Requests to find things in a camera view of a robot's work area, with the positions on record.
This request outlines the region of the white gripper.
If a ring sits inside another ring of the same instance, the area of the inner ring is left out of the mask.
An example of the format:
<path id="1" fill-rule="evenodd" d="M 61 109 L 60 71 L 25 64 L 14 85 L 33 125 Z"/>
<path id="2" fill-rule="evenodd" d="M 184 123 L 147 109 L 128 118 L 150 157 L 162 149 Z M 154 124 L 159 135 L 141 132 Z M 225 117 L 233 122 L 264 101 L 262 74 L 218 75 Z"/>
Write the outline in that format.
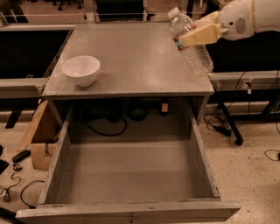
<path id="1" fill-rule="evenodd" d="M 220 12 L 214 11 L 194 24 L 196 27 L 178 38 L 183 47 L 213 44 L 222 36 L 227 40 L 250 38 L 253 26 L 253 0 L 232 0 Z"/>

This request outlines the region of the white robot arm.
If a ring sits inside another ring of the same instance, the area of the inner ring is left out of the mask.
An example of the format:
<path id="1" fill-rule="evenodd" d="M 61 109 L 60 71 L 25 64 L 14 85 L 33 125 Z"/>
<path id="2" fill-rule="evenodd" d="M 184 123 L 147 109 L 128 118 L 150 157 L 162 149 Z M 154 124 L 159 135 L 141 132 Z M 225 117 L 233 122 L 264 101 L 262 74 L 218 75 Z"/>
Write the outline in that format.
<path id="1" fill-rule="evenodd" d="M 203 46 L 219 39 L 247 39 L 259 32 L 280 32 L 280 0 L 232 0 L 195 21 L 178 42 L 183 47 Z"/>

